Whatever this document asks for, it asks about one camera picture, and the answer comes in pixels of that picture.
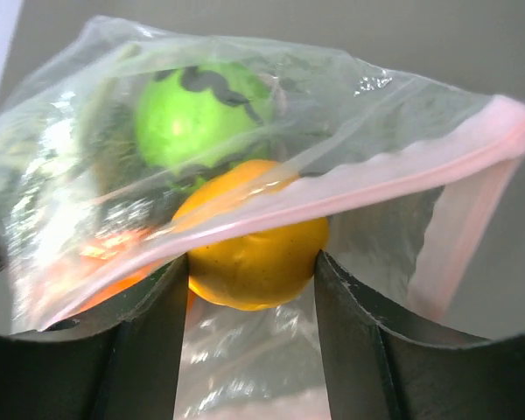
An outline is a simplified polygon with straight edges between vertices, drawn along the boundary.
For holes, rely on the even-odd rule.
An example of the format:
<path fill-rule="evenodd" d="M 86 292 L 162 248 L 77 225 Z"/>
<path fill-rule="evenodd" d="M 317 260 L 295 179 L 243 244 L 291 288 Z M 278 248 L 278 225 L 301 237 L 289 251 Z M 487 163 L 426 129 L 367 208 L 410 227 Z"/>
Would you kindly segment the netted green fake melon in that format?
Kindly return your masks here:
<path fill-rule="evenodd" d="M 49 99 L 0 120 L 0 243 L 10 253 L 147 235 L 169 222 L 178 193 L 136 136 L 148 82 L 123 78 L 99 94 Z"/>

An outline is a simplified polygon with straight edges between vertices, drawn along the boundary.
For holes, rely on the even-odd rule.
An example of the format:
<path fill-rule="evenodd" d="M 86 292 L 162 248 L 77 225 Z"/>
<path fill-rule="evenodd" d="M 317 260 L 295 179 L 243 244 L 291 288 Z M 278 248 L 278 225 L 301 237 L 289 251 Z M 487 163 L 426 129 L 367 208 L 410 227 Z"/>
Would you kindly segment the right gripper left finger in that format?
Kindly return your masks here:
<path fill-rule="evenodd" d="M 0 335 L 0 419 L 171 419 L 185 257 L 44 332 Z"/>

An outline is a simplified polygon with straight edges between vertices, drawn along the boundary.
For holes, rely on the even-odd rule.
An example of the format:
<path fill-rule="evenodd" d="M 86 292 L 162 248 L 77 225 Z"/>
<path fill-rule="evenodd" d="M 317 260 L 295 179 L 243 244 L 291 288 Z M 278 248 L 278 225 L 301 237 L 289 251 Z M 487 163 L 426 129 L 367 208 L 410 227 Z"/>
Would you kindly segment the yellow fake orange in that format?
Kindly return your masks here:
<path fill-rule="evenodd" d="M 189 289 L 241 311 L 273 308 L 299 295 L 326 247 L 326 218 L 246 234 L 187 252 Z"/>

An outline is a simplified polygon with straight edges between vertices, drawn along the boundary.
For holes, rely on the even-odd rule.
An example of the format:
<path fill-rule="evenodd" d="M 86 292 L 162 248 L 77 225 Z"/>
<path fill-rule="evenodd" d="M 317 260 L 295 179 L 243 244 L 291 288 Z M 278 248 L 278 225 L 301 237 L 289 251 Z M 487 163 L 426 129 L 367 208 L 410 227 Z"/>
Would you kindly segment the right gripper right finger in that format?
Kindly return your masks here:
<path fill-rule="evenodd" d="M 318 335 L 334 419 L 525 419 L 525 332 L 442 326 L 316 262 Z"/>

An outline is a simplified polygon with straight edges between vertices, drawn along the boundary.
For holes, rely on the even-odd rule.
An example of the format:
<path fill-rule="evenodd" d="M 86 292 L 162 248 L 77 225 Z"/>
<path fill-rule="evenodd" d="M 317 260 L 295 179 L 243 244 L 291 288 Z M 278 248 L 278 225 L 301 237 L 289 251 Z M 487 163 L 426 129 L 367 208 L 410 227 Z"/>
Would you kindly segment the green fake watermelon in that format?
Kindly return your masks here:
<path fill-rule="evenodd" d="M 136 105 L 137 148 L 171 187 L 190 193 L 242 161 L 266 158 L 270 147 L 247 136 L 275 113 L 271 87 L 241 64 L 161 70 Z"/>

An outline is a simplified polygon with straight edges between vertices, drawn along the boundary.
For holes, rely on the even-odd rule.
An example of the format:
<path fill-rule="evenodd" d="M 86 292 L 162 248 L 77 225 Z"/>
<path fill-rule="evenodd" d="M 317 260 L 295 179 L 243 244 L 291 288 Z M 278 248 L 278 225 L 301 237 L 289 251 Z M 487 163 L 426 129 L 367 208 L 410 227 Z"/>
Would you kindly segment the clear zip top bag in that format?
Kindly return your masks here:
<path fill-rule="evenodd" d="M 185 35 L 95 17 L 28 77 L 0 120 L 53 99 L 99 94 L 123 78 L 238 63 L 272 89 L 275 116 L 247 136 L 269 146 L 178 193 L 169 222 L 72 248 L 42 243 L 0 272 L 10 336 L 44 332 L 185 257 L 185 326 L 171 419 L 334 419 L 319 341 L 314 277 L 258 311 L 189 289 L 187 252 L 326 218 L 320 253 L 384 297 L 441 321 L 495 209 L 525 159 L 525 103 L 368 64 L 335 49 L 271 39 Z"/>

